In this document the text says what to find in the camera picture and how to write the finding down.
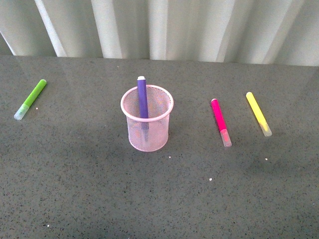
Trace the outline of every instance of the white curtain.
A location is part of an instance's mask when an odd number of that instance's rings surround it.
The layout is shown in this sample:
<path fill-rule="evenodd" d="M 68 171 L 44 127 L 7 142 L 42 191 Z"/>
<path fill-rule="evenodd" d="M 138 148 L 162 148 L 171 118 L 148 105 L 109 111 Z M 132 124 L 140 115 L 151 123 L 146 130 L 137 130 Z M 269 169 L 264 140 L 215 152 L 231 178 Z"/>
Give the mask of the white curtain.
<path fill-rule="evenodd" d="M 0 54 L 319 65 L 319 0 L 0 0 Z"/>

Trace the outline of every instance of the pink mesh pen holder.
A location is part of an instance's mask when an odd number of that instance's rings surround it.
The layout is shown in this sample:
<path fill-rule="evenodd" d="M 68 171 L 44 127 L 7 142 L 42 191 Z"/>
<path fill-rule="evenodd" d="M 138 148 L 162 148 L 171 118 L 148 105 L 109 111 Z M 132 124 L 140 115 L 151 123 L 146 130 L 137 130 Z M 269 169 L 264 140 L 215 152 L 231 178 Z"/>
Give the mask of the pink mesh pen holder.
<path fill-rule="evenodd" d="M 121 99 L 121 108 L 126 115 L 129 141 L 144 152 L 162 148 L 168 140 L 169 114 L 174 106 L 171 94 L 159 86 L 146 85 L 149 118 L 140 118 L 137 87 L 128 90 Z"/>

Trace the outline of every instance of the gray speckled countertop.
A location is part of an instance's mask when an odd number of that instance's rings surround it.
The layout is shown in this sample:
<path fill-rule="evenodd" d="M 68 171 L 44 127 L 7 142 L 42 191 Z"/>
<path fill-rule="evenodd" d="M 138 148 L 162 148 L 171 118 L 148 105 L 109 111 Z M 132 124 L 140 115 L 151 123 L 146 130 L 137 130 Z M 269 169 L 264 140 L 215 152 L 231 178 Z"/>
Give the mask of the gray speckled countertop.
<path fill-rule="evenodd" d="M 174 98 L 152 153 L 130 145 L 120 108 L 140 75 Z M 317 238 L 318 118 L 317 67 L 0 56 L 0 238 Z"/>

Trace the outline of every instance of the marker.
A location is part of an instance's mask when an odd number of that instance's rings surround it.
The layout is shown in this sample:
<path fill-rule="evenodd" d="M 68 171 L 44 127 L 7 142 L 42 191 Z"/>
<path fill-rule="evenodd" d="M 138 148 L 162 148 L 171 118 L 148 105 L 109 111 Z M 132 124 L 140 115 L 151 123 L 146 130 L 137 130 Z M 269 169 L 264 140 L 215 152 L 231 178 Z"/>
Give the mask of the marker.
<path fill-rule="evenodd" d="M 257 104 L 257 101 L 255 100 L 255 97 L 254 97 L 253 93 L 248 92 L 246 94 L 246 98 L 247 98 L 247 100 L 248 100 L 248 102 L 250 104 L 251 109 L 253 110 L 253 112 L 255 114 L 255 117 L 256 117 L 256 119 L 257 119 L 257 121 L 258 121 L 258 123 L 259 123 L 259 125 L 260 125 L 260 127 L 261 127 L 261 129 L 262 129 L 262 131 L 264 133 L 264 135 L 266 137 L 271 136 L 273 133 L 271 132 L 271 130 L 270 130 L 270 128 L 269 128 L 269 126 L 268 126 L 268 124 L 266 122 L 266 119 L 265 119 L 263 113 L 261 112 L 261 110 L 260 110 L 260 108 L 259 108 L 259 106 Z"/>
<path fill-rule="evenodd" d="M 15 113 L 14 118 L 16 120 L 21 120 L 25 113 L 28 111 L 28 109 L 31 107 L 35 99 L 38 97 L 38 95 L 41 93 L 43 88 L 46 85 L 46 80 L 40 80 L 39 83 L 36 85 L 36 87 L 33 89 L 31 94 L 26 98 L 26 100 L 23 102 L 19 110 Z"/>
<path fill-rule="evenodd" d="M 149 110 L 148 110 L 148 98 L 146 92 L 146 79 L 144 76 L 138 77 L 138 93 L 139 93 L 139 104 L 140 104 L 140 117 L 144 119 L 149 118 Z M 142 131 L 144 132 L 144 139 L 148 141 L 149 134 L 149 123 L 142 122 Z"/>
<path fill-rule="evenodd" d="M 226 123 L 224 121 L 223 114 L 222 114 L 221 109 L 219 107 L 218 100 L 212 99 L 210 103 L 211 103 L 211 106 L 213 108 L 213 112 L 214 112 L 215 117 L 216 117 L 216 121 L 218 124 L 218 128 L 219 128 L 221 139 L 223 140 L 224 146 L 230 147 L 232 144 L 230 141 L 230 137 L 229 137 L 229 134 L 227 131 L 227 127 L 226 127 Z"/>
<path fill-rule="evenodd" d="M 146 93 L 146 79 L 144 76 L 138 77 L 138 92 L 139 92 L 139 102 L 140 102 L 140 117 L 144 119 L 149 118 L 148 111 L 148 99 Z"/>

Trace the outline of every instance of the pink marker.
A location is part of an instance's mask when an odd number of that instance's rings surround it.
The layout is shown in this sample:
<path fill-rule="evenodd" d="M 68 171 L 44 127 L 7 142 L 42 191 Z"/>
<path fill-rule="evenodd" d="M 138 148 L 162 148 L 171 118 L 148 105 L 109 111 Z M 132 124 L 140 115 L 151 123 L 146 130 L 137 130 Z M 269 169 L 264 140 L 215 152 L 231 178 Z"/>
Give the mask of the pink marker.
<path fill-rule="evenodd" d="M 221 109 L 219 107 L 219 103 L 217 99 L 212 99 L 211 100 L 211 106 L 213 108 L 215 117 L 216 117 L 216 121 L 218 124 L 218 128 L 220 131 L 220 135 L 221 138 L 223 140 L 224 146 L 225 147 L 230 147 L 231 146 L 231 141 L 230 141 L 230 137 L 227 131 L 227 127 L 226 127 L 226 123 L 224 121 L 224 117 L 223 114 L 221 112 Z"/>

